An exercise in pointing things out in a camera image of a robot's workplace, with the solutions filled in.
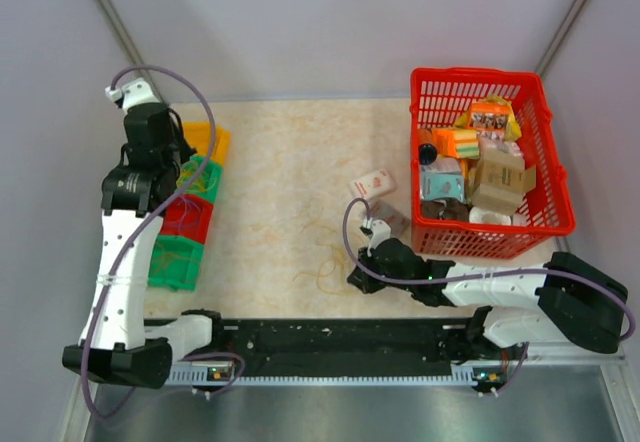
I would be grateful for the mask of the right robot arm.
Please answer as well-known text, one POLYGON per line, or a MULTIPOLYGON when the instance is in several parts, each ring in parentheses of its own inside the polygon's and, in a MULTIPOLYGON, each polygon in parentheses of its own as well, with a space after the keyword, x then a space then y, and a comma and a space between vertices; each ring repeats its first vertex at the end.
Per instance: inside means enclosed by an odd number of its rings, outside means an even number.
POLYGON ((626 287, 571 253, 494 269, 425 259, 382 220, 367 219, 361 230, 368 243, 355 252, 348 283, 365 294, 402 289, 429 307, 474 308, 466 342, 478 357, 525 342, 570 342, 600 354, 619 348, 626 287))

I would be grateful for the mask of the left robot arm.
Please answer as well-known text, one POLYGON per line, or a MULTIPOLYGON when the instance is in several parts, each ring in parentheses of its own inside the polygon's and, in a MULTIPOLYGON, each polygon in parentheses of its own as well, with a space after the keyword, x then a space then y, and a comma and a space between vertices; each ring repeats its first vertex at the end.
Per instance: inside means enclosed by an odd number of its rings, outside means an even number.
POLYGON ((102 252, 90 314, 78 342, 64 348, 62 364, 92 382, 158 389, 175 362, 195 350, 216 358, 227 344, 214 312, 187 311, 151 327, 144 320, 167 201, 195 151, 177 116, 144 79, 108 88, 106 95, 124 112, 126 141, 101 184, 102 252))

